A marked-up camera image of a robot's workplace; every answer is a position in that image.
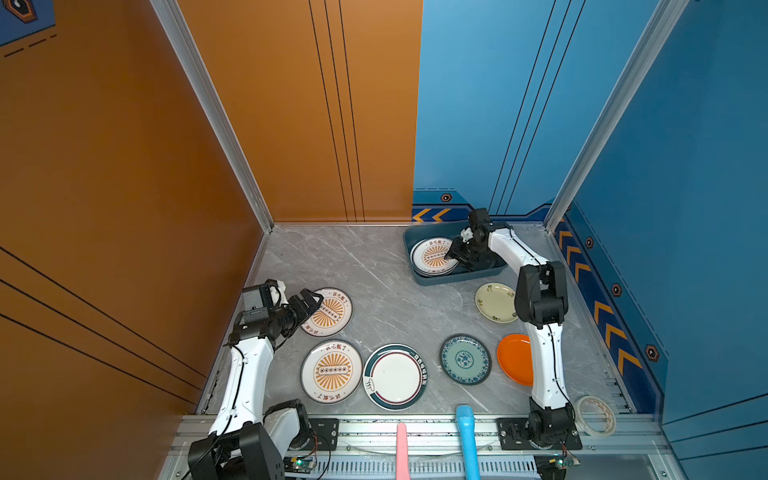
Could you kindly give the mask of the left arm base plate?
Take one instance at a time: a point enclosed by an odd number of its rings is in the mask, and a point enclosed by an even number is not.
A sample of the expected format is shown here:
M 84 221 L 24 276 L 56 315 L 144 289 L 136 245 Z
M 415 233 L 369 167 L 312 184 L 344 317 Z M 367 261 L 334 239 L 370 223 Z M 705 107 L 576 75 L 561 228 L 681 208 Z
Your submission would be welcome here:
M 338 418 L 309 418 L 300 421 L 299 434 L 292 440 L 290 451 L 335 451 L 338 443 Z

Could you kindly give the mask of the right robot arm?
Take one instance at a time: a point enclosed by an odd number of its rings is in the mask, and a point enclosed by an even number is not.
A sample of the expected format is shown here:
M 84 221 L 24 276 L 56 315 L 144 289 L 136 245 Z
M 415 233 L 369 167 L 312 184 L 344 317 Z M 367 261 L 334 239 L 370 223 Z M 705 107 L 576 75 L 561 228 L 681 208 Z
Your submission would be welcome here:
M 562 355 L 563 323 L 569 309 L 566 267 L 538 254 L 511 226 L 493 221 L 486 209 L 474 209 L 445 257 L 476 268 L 490 254 L 517 272 L 515 310 L 531 345 L 530 413 L 521 435 L 541 449 L 580 450 L 583 445 L 567 394 Z

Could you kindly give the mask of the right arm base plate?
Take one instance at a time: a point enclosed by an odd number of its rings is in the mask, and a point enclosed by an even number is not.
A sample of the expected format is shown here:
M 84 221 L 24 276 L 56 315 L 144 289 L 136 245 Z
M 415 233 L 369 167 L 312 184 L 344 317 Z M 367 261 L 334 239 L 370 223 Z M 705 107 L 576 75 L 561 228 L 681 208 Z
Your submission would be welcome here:
M 496 427 L 501 448 L 505 451 L 555 450 L 561 448 L 576 451 L 583 449 L 581 437 L 575 430 L 568 430 L 559 435 L 535 440 L 529 427 L 528 419 L 498 418 L 496 420 Z

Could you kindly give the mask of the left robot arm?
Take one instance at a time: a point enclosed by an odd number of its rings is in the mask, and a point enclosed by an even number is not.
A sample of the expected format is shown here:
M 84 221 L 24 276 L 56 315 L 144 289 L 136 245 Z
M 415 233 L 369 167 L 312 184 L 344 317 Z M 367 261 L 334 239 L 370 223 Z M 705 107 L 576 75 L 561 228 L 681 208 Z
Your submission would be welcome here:
M 222 406 L 207 437 L 190 446 L 185 478 L 283 479 L 291 444 L 313 434 L 301 401 L 266 409 L 264 400 L 278 341 L 299 330 L 324 297 L 308 289 L 288 297 L 274 279 L 244 289 L 242 297 L 244 310 L 226 343 L 231 364 Z

